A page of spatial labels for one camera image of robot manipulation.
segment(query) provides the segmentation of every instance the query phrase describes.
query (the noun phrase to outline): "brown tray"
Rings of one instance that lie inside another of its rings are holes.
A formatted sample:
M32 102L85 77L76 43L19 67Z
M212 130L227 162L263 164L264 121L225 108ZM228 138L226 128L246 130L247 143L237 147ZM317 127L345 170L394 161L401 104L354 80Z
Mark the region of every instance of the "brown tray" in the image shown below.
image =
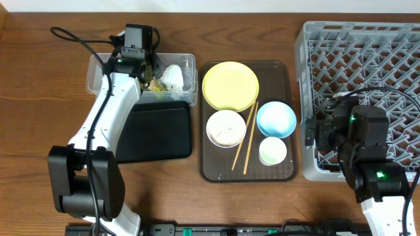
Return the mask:
M204 75L214 65L220 62L209 62L200 68L199 84L202 84ZM257 98L259 108L267 102L280 101L291 105L291 93L289 84L289 74L287 68L276 61L258 61L241 62L250 67L257 75L260 85L260 91ZM287 147L286 158L278 165L271 167L264 166L259 158L259 144L265 136L255 124L251 153L249 154L247 174L243 174L245 166L245 157L247 153L249 136L251 134L252 119L249 123L247 133L243 140L243 145L235 165L232 165L235 159L238 147L221 148L214 145L206 135L205 125L215 110L204 99L202 92L199 93L200 104L200 126L201 126L201 146L200 146L200 173L204 179L213 183L227 182L267 182L267 181L289 181L292 180L298 170L297 149L295 132L282 140ZM240 112L240 115L246 121L251 108Z

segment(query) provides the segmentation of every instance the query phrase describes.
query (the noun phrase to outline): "wooden chopstick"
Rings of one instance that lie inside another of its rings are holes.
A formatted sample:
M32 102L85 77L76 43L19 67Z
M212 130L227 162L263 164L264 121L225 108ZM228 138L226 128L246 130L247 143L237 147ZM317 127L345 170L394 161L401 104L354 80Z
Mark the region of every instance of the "wooden chopstick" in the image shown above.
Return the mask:
M251 152L252 137L254 136L255 119L257 118L257 111L258 111L258 102L257 102L257 105L255 106L254 120L252 122L251 135L249 137L249 144L248 144L248 151L247 151L247 159L245 160L245 167L243 168L243 174L247 174L249 153Z
M249 112L249 115L248 115L248 120L247 120L247 124L245 128L245 134L246 134L246 130L248 129L249 122L251 120L252 112L254 111L254 106L255 106L255 102L252 104L251 111ZM232 170L235 168L236 160L238 160L239 152L241 151L241 148L242 148L242 143L243 143L243 140L239 143L239 147L235 156L235 161L234 161L234 164L232 165Z

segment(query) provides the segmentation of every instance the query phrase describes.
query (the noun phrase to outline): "white cup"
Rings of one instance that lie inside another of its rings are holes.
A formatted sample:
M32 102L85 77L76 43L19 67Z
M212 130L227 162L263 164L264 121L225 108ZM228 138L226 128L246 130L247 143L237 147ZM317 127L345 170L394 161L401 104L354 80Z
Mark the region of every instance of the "white cup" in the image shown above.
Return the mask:
M266 166L281 163L286 158L286 154L286 145L279 138L268 137L260 143L259 159Z

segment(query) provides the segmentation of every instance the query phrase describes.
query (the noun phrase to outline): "clear plastic container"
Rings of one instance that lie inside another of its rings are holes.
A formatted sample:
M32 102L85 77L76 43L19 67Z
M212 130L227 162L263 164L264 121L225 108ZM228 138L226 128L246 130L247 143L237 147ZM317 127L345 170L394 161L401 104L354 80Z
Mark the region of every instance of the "clear plastic container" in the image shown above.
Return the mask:
M110 53L98 53L99 57L107 62ZM181 67L184 78L183 91L143 91L138 100L138 104L153 102L171 102L182 100L188 102L190 106L197 103L198 73L196 70L196 58L192 54L186 53L158 53L157 54L165 67L176 64ZM91 56L89 68L87 70L86 90L91 94L98 95L102 85L102 66L94 56Z

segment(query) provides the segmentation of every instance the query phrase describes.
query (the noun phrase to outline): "white wall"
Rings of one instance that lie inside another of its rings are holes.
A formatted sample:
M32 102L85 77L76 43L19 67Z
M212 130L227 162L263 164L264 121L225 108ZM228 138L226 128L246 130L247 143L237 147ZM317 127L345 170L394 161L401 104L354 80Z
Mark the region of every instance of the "white wall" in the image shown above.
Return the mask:
M420 13L420 0L0 0L0 3L9 12Z

